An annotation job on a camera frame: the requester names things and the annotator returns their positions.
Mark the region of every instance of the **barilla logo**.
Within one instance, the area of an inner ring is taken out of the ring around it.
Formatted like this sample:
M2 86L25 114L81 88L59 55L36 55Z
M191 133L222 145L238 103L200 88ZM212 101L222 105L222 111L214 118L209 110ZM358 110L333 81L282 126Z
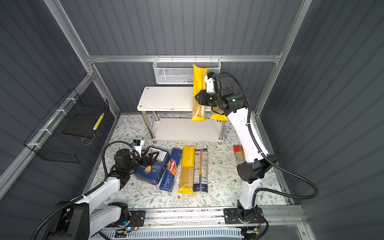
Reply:
M175 160L172 159L172 161L170 162L170 166L168 168L168 171L169 171L169 173L172 173L175 176L176 170L177 170L176 162L175 162Z

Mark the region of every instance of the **lower shelf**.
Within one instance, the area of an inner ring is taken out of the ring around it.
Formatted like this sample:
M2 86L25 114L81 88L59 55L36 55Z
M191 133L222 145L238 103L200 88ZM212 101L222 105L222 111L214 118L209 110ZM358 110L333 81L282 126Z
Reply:
M222 142L219 140L223 123L216 120L191 121L190 118L160 118L153 124L154 141L179 140Z

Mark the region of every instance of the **pasta box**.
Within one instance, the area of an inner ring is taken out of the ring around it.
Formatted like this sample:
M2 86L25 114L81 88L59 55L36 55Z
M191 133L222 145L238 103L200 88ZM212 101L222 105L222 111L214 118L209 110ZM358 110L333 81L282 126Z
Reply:
M140 166L134 173L134 175L145 182L148 182L153 185L157 185L162 177L164 170L166 168L169 153L165 150L161 150L156 147L149 147L145 152L145 155L149 157L149 154L152 152L159 152L159 155L156 158L155 164L152 166L143 167Z

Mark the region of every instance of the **floral tablecloth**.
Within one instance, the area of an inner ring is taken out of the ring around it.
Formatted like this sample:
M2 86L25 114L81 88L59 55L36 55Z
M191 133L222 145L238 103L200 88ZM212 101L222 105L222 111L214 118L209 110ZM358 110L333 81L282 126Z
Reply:
M159 114L159 117L166 118L190 118L190 116L190 114ZM148 117L153 124L153 114L148 113ZM241 193L242 181L237 174L233 145L240 144L240 141L230 122L226 123L224 133L224 143L222 145L218 145L216 142L181 141L157 141L156 144L153 144L141 115L121 115L110 142L116 140L132 142L133 139L141 139L144 140L142 149L147 149L149 146L156 146L169 152L174 147L182 148L182 146L186 145L197 146L197 149L207 148L209 159L208 193L178 193L180 179L179 167L171 193L159 190L157 186L138 180L132 175L125 187L106 199L99 208L106 206L110 202L126 202L131 209L235 206ZM107 149L105 159L108 169L113 165L113 156L120 148L126 148L126 146L124 146L124 144L113 144ZM103 178L103 166L100 164L96 176L93 179L92 187L100 183ZM281 191L273 169L270 169L265 174L261 185ZM269 192L259 192L257 195L257 204L285 205L286 202L282 196Z

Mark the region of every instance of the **spaghetti package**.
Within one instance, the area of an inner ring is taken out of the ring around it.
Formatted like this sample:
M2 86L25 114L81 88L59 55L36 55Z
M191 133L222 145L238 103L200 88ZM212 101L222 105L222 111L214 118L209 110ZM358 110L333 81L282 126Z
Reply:
M193 191L198 192L200 191L200 160L201 160L201 151L196 150L195 151L195 170L194 170L194 177L193 177Z
M235 151L235 157L238 165L246 161L243 146L234 145L233 150Z
M140 166L134 172L136 178L148 182L152 185L157 185L160 182L161 176L163 176L164 170L166 168L166 163L168 162L169 153L165 150L158 149L157 147L150 146L145 152L145 155L149 157L149 154L152 152L158 152L159 155L156 158L155 164L152 166L143 167Z
M199 150L200 152L200 191L208 192L208 151L207 149Z
M181 173L179 192L192 194L195 168L195 149L192 146L183 146L183 157L181 160Z
M224 113L223 110L221 110L220 108L218 107L213 107L213 109L211 110L211 120L219 120L219 121L228 121L228 117L225 116L225 115L222 115Z
M179 166L179 162L181 159L181 155L183 154L183 150L178 148L172 148L172 152L170 153L169 160L167 163L167 168L163 176L163 180L161 180L159 189L165 190L168 192L172 191L173 181L175 180L177 168Z
M199 68L193 65L193 107L192 107L192 120L191 121L205 121L204 109L205 106L200 105L195 99L196 94L205 89L206 75L209 68Z

